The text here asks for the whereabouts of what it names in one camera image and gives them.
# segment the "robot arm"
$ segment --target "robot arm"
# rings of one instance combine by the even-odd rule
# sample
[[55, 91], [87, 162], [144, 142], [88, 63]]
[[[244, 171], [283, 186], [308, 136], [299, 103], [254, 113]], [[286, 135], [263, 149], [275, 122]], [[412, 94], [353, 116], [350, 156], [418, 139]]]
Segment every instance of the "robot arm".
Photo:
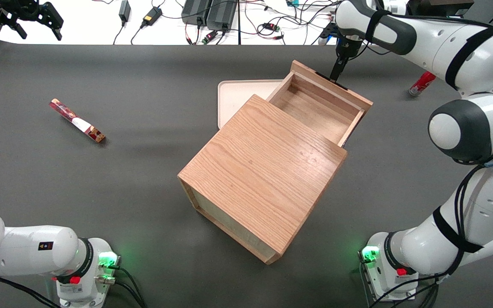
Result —
[[35, 0], [0, 0], [0, 25], [8, 25], [18, 32], [22, 39], [25, 39], [27, 33], [16, 22], [18, 19], [37, 21], [49, 27], [59, 41], [62, 39], [60, 29], [64, 21], [51, 2], [39, 5], [39, 0], [37, 2]]
[[[337, 45], [339, 60], [347, 60], [350, 56], [346, 54], [346, 47], [341, 45], [366, 38], [371, 18], [377, 12], [374, 1], [344, 0], [338, 4], [336, 25], [341, 35], [339, 39], [345, 41]], [[483, 24], [467, 24], [452, 18], [444, 21], [395, 14], [381, 16], [373, 26], [370, 41], [443, 80], [446, 79], [452, 59], [464, 47], [467, 39], [487, 29]], [[463, 93], [462, 96], [493, 93], [493, 36], [479, 45], [473, 55], [462, 63], [452, 82], [458, 92]]]
[[[338, 4], [338, 59], [331, 80], [356, 56], [364, 39], [402, 56], [446, 80], [461, 96], [430, 116], [428, 132], [435, 146], [458, 162], [487, 162], [493, 156], [493, 27], [452, 18], [398, 16], [377, 10], [375, 1]], [[466, 201], [459, 206], [464, 213], [463, 244], [478, 250], [468, 252], [454, 240], [454, 234], [460, 234], [454, 192], [416, 228], [379, 232], [368, 240], [362, 255], [375, 299], [403, 300], [415, 292], [419, 274], [447, 273], [458, 256], [459, 265], [465, 265], [493, 254], [493, 167], [474, 172], [465, 187]]]
[[0, 276], [50, 275], [60, 304], [71, 308], [103, 306], [115, 283], [120, 258], [101, 238], [78, 238], [59, 226], [9, 228], [0, 218]]

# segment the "gray table surface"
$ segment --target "gray table surface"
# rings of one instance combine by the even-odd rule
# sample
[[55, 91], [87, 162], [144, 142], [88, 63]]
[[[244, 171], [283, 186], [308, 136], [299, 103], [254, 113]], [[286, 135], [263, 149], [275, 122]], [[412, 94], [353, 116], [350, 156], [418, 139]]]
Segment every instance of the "gray table surface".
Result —
[[[468, 171], [427, 135], [431, 112], [458, 95], [437, 80], [408, 98], [423, 70], [396, 55], [367, 51], [348, 64], [340, 82], [374, 107], [284, 257], [266, 266], [192, 208], [176, 174], [217, 131], [219, 82], [283, 78], [293, 59], [329, 74], [335, 54], [0, 42], [0, 216], [7, 226], [69, 226], [106, 239], [151, 308], [365, 307], [356, 251], [375, 232], [422, 222]], [[67, 123], [49, 107], [53, 98], [107, 142]], [[39, 276], [13, 279], [45, 290]], [[106, 307], [135, 306], [123, 289], [110, 293]], [[0, 284], [6, 307], [40, 305]], [[435, 307], [493, 307], [493, 256], [460, 268]]]

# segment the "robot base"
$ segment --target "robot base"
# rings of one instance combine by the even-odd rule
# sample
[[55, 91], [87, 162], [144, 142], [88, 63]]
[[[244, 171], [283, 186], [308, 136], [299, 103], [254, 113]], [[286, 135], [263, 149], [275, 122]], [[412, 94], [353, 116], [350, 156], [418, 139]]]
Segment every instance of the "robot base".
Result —
[[[384, 242], [388, 234], [389, 233], [387, 232], [378, 232], [377, 234], [374, 234], [367, 243], [367, 247], [377, 247], [375, 259], [370, 263], [363, 263], [364, 276], [368, 282], [374, 300], [377, 300], [383, 296], [385, 292], [395, 286], [418, 278], [418, 273], [399, 276], [397, 275], [397, 270], [391, 267], [384, 253]], [[416, 292], [416, 287], [417, 282], [405, 284], [401, 288], [389, 293], [385, 298], [382, 298], [380, 302], [403, 300], [411, 294], [414, 294]]]
[[[56, 289], [60, 298], [60, 306], [63, 308], [101, 308], [106, 300], [109, 284], [101, 282], [102, 277], [114, 277], [115, 270], [106, 269], [100, 265], [101, 253], [110, 253], [110, 245], [101, 238], [90, 238], [92, 245], [92, 264], [81, 278], [80, 284], [61, 284], [56, 282]], [[115, 265], [119, 265], [120, 257], [117, 255]]]

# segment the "red can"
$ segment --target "red can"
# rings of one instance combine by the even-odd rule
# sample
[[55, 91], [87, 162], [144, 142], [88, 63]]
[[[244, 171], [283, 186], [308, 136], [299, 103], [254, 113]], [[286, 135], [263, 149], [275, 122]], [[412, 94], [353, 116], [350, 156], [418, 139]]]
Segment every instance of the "red can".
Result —
[[430, 72], [425, 72], [423, 75], [416, 81], [415, 84], [413, 84], [410, 87], [410, 95], [412, 96], [419, 96], [427, 88], [433, 80], [435, 80], [436, 76], [434, 74], [431, 74]]

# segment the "wooden box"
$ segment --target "wooden box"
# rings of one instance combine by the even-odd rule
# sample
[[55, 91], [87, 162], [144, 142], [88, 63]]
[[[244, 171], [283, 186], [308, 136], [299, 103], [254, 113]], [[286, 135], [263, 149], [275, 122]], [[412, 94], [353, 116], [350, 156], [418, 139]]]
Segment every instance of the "wooden box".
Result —
[[347, 156], [372, 102], [294, 61], [178, 174], [194, 208], [266, 264], [279, 259]]

